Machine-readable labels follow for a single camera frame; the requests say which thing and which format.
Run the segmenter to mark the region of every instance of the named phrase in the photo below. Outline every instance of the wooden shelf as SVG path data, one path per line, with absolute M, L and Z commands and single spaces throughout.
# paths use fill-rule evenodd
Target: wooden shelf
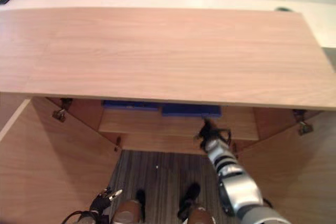
M 222 107 L 214 119 L 218 127 L 230 128 L 236 140 L 259 140 L 253 108 Z M 162 116 L 160 111 L 105 109 L 100 132 L 193 137 L 203 126 L 197 117 Z
M 200 140 L 186 136 L 165 136 L 155 134 L 123 134 L 120 147 L 123 150 L 168 152 L 205 155 L 200 149 Z

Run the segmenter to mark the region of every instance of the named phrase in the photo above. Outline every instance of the cabinet door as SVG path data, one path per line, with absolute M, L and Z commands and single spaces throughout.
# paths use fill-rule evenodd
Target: cabinet door
M 25 99 L 21 94 L 0 93 L 0 131 Z
M 240 162 L 292 223 L 335 223 L 336 112 L 310 120 L 314 132 L 293 126 L 243 151 Z
M 0 222 L 61 223 L 105 188 L 120 149 L 55 104 L 25 100 L 0 132 Z

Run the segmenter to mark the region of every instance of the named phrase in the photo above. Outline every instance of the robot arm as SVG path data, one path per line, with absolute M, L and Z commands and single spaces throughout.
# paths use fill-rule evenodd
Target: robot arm
M 67 223 L 67 221 L 75 215 L 80 215 L 79 219 L 74 224 L 108 224 L 108 216 L 103 216 L 103 211 L 111 205 L 111 202 L 117 198 L 122 193 L 122 190 L 112 192 L 110 187 L 104 189 L 100 194 L 96 196 L 93 200 L 89 211 L 75 211 L 68 215 L 64 219 L 62 224 Z
M 227 139 L 221 135 L 223 131 L 227 133 Z M 201 148 L 218 174 L 219 198 L 228 216 L 236 216 L 241 224 L 290 224 L 276 211 L 264 206 L 257 184 L 229 150 L 230 130 L 218 129 L 206 119 L 198 137 L 203 139 Z

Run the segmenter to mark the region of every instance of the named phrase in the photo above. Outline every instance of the blue object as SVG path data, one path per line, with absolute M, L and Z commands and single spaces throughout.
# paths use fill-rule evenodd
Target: blue object
M 159 103 L 156 102 L 133 102 L 133 101 L 103 101 L 102 106 L 106 109 L 146 110 L 158 111 Z
M 220 106 L 166 103 L 162 106 L 163 116 L 201 116 L 219 118 L 222 116 Z

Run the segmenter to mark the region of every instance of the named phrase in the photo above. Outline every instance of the shoe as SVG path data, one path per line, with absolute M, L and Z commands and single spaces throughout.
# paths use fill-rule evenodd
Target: shoe
M 145 222 L 146 220 L 146 212 L 145 212 L 145 205 L 146 205 L 146 194 L 143 189 L 139 189 L 136 192 L 135 199 L 141 204 L 141 220 L 142 222 Z
M 201 192 L 201 187 L 198 183 L 192 183 L 185 195 L 180 200 L 180 209 L 177 213 L 177 217 L 184 222 L 189 214 L 191 207 L 195 204 L 196 198 Z

